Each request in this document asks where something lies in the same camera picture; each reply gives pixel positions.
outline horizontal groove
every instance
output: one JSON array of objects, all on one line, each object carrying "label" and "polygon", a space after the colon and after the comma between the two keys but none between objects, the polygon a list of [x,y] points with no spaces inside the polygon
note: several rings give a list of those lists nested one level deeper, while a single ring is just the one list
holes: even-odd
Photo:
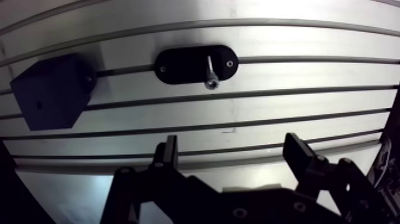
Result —
[{"label": "horizontal groove", "polygon": [[[306,140],[308,144],[338,140],[343,138],[352,138],[363,135],[370,135],[374,133],[382,132],[383,129],[369,130],[365,132],[350,133],[346,135],[335,135],[324,138],[314,138]],[[283,147],[283,143],[268,144],[268,145],[254,145],[249,147],[236,147],[236,148],[222,148],[217,150],[200,150],[200,151],[188,151],[178,152],[179,156],[193,156],[193,155],[208,155],[218,153],[237,153],[243,151],[263,150],[268,148],[279,148]],[[127,158],[152,158],[153,153],[147,154],[120,154],[120,155],[12,155],[13,158],[25,158],[25,159],[38,159],[38,160],[115,160],[115,159],[127,159]]]},{"label": "horizontal groove", "polygon": [[[367,58],[367,57],[344,57],[344,56],[255,56],[239,57],[239,64],[258,63],[299,63],[299,62],[322,62],[322,63],[371,63],[371,64],[400,64],[399,59],[390,58]],[[153,71],[153,65],[132,66],[120,69],[111,69],[97,72],[98,77],[116,76],[121,74]]]},{"label": "horizontal groove", "polygon": [[390,111],[390,108],[376,109],[376,110],[364,110],[364,111],[353,111],[345,113],[334,113],[334,114],[320,114],[312,116],[302,117],[287,117],[281,119],[270,119],[270,120],[254,120],[248,122],[231,122],[231,123],[219,123],[211,125],[192,125],[192,126],[178,126],[178,127],[158,127],[150,129],[136,129],[136,130],[114,130],[106,132],[84,132],[84,133],[66,133],[66,134],[52,134],[52,135],[26,135],[26,136],[4,136],[0,137],[3,141],[15,141],[15,140],[30,140],[30,139],[60,139],[60,138],[96,138],[106,136],[124,136],[124,135],[146,135],[153,133],[169,133],[169,132],[188,132],[193,130],[208,130],[208,129],[223,129],[233,127],[248,127],[248,126],[259,126],[259,125],[273,125],[278,123],[292,123],[292,122],[303,122],[307,120],[321,120],[331,119],[338,117],[349,117],[359,116],[366,114],[385,113]]},{"label": "horizontal groove", "polygon": [[[210,101],[218,99],[252,98],[252,97],[270,97],[278,95],[296,95],[296,94],[317,94],[329,92],[356,92],[356,91],[379,91],[385,89],[398,89],[398,85],[389,86],[346,86],[346,87],[326,87],[326,88],[301,88],[301,89],[278,89],[266,91],[249,92],[229,92],[223,94],[192,95],[182,97],[165,97],[156,99],[140,99],[135,101],[109,102],[104,104],[88,105],[85,111],[107,110],[124,107],[138,107],[144,105],[171,104],[178,102],[196,102]],[[0,116],[0,120],[22,118],[22,114],[10,114]]]},{"label": "horizontal groove", "polygon": [[108,76],[117,76],[120,74],[129,74],[129,73],[139,73],[145,71],[152,71],[153,65],[147,64],[144,66],[132,66],[132,67],[125,67],[121,69],[111,69],[111,70],[104,70],[97,72],[97,77],[108,77]]},{"label": "horizontal groove", "polygon": [[[363,147],[369,147],[373,145],[379,144],[378,140],[361,142],[352,145],[346,145],[342,147],[328,148],[324,150],[318,150],[316,153],[318,155],[332,155],[338,153],[348,153],[351,151],[357,151]],[[202,162],[202,163],[182,163],[178,165],[178,169],[181,171],[184,170],[198,170],[198,169],[212,169],[218,167],[229,167],[229,166],[245,166],[250,164],[265,164],[265,163],[273,163],[284,161],[282,155],[274,155],[269,157],[261,157],[261,158],[247,158],[242,160],[226,160],[226,161],[212,161],[212,162]]]},{"label": "horizontal groove", "polygon": [[[379,144],[379,141],[368,141],[360,142],[357,144],[346,145],[342,147],[327,148],[324,150],[318,150],[319,155],[334,155],[339,153],[348,153],[353,151],[359,151],[364,147],[369,147]],[[229,166],[243,166],[250,164],[266,164],[272,162],[284,161],[283,156],[275,155],[261,158],[250,158],[244,160],[231,160],[231,161],[216,161],[216,162],[203,162],[203,163],[181,163],[178,164],[179,171],[186,173],[191,170],[198,169],[210,169],[218,167],[229,167]],[[105,165],[93,165],[93,166],[49,166],[49,165],[23,165],[17,164],[15,171],[17,172],[35,172],[35,173],[57,173],[57,174],[76,174],[76,175],[112,175],[121,166],[133,166],[137,172],[147,169],[149,164],[105,164]]]},{"label": "horizontal groove", "polygon": [[13,90],[11,90],[11,89],[4,89],[4,90],[0,91],[0,96],[8,95],[8,94],[13,94]]},{"label": "horizontal groove", "polygon": [[25,18],[24,20],[18,21],[9,26],[6,26],[3,29],[0,29],[0,36],[4,35],[6,33],[9,33],[11,31],[14,31],[16,29],[22,28],[24,26],[30,25],[32,23],[35,23],[37,21],[44,20],[45,18],[49,18],[49,17],[55,16],[55,15],[58,15],[61,13],[66,13],[67,11],[76,10],[78,8],[83,8],[83,7],[86,7],[89,5],[93,5],[93,4],[97,4],[97,3],[105,2],[105,1],[109,1],[109,0],[80,0],[80,1],[62,5],[60,7],[53,8],[51,10],[47,10],[42,13],[33,15],[29,18]]},{"label": "horizontal groove", "polygon": [[138,27],[134,29],[121,30],[116,32],[104,33],[99,35],[88,36],[75,39],[51,46],[46,46],[34,51],[17,55],[0,61],[0,67],[6,66],[28,58],[48,54],[62,49],[72,48],[75,46],[86,45],[100,41],[107,41],[117,38],[125,38],[128,36],[145,35],[150,33],[167,32],[174,30],[200,29],[212,27],[233,27],[233,26],[293,26],[293,27],[315,27],[325,29],[351,30],[366,33],[376,33],[381,35],[389,35],[400,37],[400,32],[396,30],[382,29],[372,26],[363,26],[349,23],[337,23],[331,21],[318,20],[298,20],[298,19],[281,19],[281,18],[238,18],[238,19],[218,19],[218,20],[198,20],[184,21],[179,23],[160,24],[147,27]]},{"label": "horizontal groove", "polygon": [[371,64],[400,64],[399,59],[344,57],[344,56],[256,56],[240,57],[240,64],[253,63],[288,63],[288,62],[332,62],[332,63],[371,63]]},{"label": "horizontal groove", "polygon": [[23,117],[24,116],[22,114],[1,115],[0,120],[17,119],[17,118],[23,118]]},{"label": "horizontal groove", "polygon": [[380,2],[380,3],[384,3],[384,4],[388,4],[388,5],[400,8],[400,1],[396,1],[396,0],[372,0],[372,1]]}]

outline black oval bracket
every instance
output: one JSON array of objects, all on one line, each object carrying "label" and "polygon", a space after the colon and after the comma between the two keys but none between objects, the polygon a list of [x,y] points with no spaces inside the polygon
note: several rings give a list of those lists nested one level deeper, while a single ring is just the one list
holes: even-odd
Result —
[{"label": "black oval bracket", "polygon": [[204,82],[208,89],[215,89],[219,81],[236,73],[238,65],[236,54],[227,46],[196,46],[161,52],[155,60],[154,71],[166,84]]}]

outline mounting hole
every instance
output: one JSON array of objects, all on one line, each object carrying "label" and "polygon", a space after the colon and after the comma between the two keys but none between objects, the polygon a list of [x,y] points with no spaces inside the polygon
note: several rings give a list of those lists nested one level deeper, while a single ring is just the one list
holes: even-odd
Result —
[{"label": "mounting hole", "polygon": [[160,168],[164,166],[164,163],[155,163],[154,166]]},{"label": "mounting hole", "polygon": [[297,211],[300,211],[301,213],[303,213],[303,212],[305,212],[305,209],[307,207],[305,206],[304,203],[298,201],[293,204],[293,208],[295,208]]},{"label": "mounting hole", "polygon": [[243,208],[237,208],[233,210],[233,215],[234,217],[237,217],[238,219],[244,219],[247,216],[247,211],[246,209]]},{"label": "mounting hole", "polygon": [[43,108],[42,102],[40,101],[36,102],[36,108],[41,110]]},{"label": "mounting hole", "polygon": [[226,66],[231,68],[233,66],[233,61],[227,61]]}]

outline black plastic part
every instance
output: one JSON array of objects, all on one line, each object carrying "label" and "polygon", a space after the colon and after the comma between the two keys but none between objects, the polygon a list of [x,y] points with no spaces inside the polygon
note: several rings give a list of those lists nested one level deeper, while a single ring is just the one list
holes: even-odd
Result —
[{"label": "black plastic part", "polygon": [[30,130],[71,128],[90,101],[96,72],[79,54],[38,61],[10,83]]},{"label": "black plastic part", "polygon": [[220,81],[227,80],[236,73],[239,60],[232,49],[223,45],[165,50],[157,56],[154,71],[166,84],[205,82],[208,56],[211,57],[212,68]]},{"label": "black plastic part", "polygon": [[[171,166],[176,152],[176,136],[169,136],[166,143],[157,146],[148,170],[129,172],[130,176],[122,175],[126,173],[123,170],[117,172],[101,223],[135,223],[139,217],[132,213],[139,214],[140,204],[147,201],[153,201],[175,224],[388,224],[393,220],[386,212],[387,205],[351,160],[330,164],[291,133],[286,135],[283,153],[299,182],[296,191],[277,188],[218,193]],[[316,202],[322,189],[329,190],[341,216]]]}]

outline metal bolt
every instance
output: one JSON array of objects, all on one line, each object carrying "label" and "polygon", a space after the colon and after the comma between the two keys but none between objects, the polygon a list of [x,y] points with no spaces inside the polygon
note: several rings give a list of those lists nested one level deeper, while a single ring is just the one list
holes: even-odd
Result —
[{"label": "metal bolt", "polygon": [[351,160],[349,159],[349,158],[344,158],[344,161],[346,162],[346,163],[351,163]]},{"label": "metal bolt", "polygon": [[300,211],[301,213],[303,213],[303,212],[305,212],[305,209],[307,207],[305,206],[304,203],[298,201],[293,204],[293,208],[295,208],[297,211]]},{"label": "metal bolt", "polygon": [[121,173],[129,173],[129,169],[128,168],[122,168],[121,170],[120,170],[120,172]]},{"label": "metal bolt", "polygon": [[233,210],[233,215],[238,219],[244,219],[247,216],[247,211],[243,208],[237,208]]},{"label": "metal bolt", "polygon": [[213,63],[211,62],[210,56],[207,57],[207,61],[207,80],[205,81],[204,85],[207,89],[213,90],[220,85],[220,80],[214,72]]},{"label": "metal bolt", "polygon": [[164,163],[155,163],[154,166],[160,168],[164,166]]},{"label": "metal bolt", "polygon": [[321,160],[321,161],[324,161],[324,160],[325,160],[325,157],[324,157],[323,155],[317,155],[317,159],[318,159],[318,160]]},{"label": "metal bolt", "polygon": [[227,61],[226,66],[231,68],[233,66],[233,61]]}]

